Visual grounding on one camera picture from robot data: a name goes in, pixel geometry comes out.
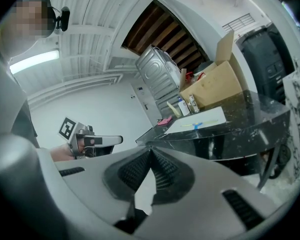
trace black marble counter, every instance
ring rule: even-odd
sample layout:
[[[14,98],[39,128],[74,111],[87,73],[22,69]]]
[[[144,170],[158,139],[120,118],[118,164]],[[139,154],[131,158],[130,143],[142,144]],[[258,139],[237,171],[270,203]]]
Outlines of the black marble counter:
[[[156,125],[136,140],[139,146],[157,146],[214,160],[250,157],[285,142],[290,111],[281,103],[252,91],[243,91],[202,111],[221,106],[226,123],[165,134],[173,124]]]

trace white ceiling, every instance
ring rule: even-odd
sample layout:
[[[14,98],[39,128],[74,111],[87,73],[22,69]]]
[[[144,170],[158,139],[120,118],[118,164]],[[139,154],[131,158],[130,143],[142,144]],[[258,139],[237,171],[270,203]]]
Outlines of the white ceiling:
[[[70,9],[68,30],[42,39],[11,64],[59,49],[60,59],[45,62],[14,76],[26,91],[29,104],[76,89],[111,85],[139,78],[138,56],[121,48],[139,15],[153,0],[51,0],[53,7]],[[207,4],[213,0],[192,0]]]

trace open cardboard box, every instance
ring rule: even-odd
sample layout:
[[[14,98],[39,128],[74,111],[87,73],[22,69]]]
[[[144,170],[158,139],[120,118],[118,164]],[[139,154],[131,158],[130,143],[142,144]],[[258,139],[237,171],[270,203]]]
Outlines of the open cardboard box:
[[[205,77],[193,84],[186,82],[186,69],[181,70],[179,92],[189,103],[189,95],[193,94],[199,108],[219,102],[243,91],[237,75],[242,77],[242,70],[232,54],[234,32],[226,34],[217,44],[216,60],[204,69]]]

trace person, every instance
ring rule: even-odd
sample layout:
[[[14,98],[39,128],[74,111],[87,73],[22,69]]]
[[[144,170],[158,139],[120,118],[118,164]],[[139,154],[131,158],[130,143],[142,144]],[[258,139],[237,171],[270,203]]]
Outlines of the person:
[[[6,71],[18,83],[9,69],[11,58],[29,50],[39,39],[49,37],[56,27],[56,21],[50,0],[18,0],[0,25],[0,71]],[[11,133],[28,139],[39,148],[27,101],[19,110]],[[83,140],[78,141],[78,149],[83,151]],[[50,154],[55,162],[74,159],[67,143],[51,149]]]

